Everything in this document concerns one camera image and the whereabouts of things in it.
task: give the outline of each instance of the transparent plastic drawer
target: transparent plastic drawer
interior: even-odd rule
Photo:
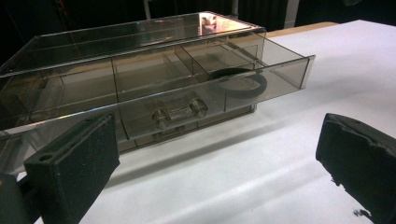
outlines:
[[[168,42],[0,78],[0,171],[77,122],[114,113],[120,151],[251,113],[304,88],[314,56],[257,32]]]

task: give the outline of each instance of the table surface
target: table surface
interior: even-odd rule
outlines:
[[[395,36],[353,21],[272,38],[317,55],[305,90],[122,155],[81,223],[371,223],[315,152],[329,112],[396,136]]]

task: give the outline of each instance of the black object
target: black object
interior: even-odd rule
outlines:
[[[247,68],[238,68],[238,67],[223,68],[223,69],[220,69],[220,70],[210,73],[207,80],[212,80],[212,79],[221,78],[221,77],[230,77],[232,75],[236,75],[239,73],[246,73],[249,71],[252,71],[252,70],[247,69]],[[254,97],[260,96],[267,89],[267,79],[265,77],[263,77],[262,75],[257,74],[257,75],[248,76],[246,78],[255,81],[257,84],[259,84],[259,86],[252,90],[240,90],[240,91],[223,88],[221,85],[219,85],[219,88],[225,90],[227,96],[231,96],[236,99],[252,99]]]
[[[396,223],[396,139],[358,120],[327,114],[316,157],[335,184],[370,211],[374,223]]]
[[[5,177],[0,202],[15,209],[2,206],[0,222],[8,215],[34,222],[38,210],[45,223],[79,223],[119,164],[113,115],[83,120],[25,161],[18,188]]]

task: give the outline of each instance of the white tabletop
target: white tabletop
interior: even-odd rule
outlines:
[[[316,54],[307,88],[120,157],[82,223],[371,223],[315,159],[326,113],[396,137],[396,28],[354,21],[275,37]]]

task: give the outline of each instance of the clear plastic box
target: clear plastic box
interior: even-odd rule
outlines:
[[[114,113],[121,152],[251,113],[305,87],[314,56],[211,12],[37,36],[0,68],[0,172]]]

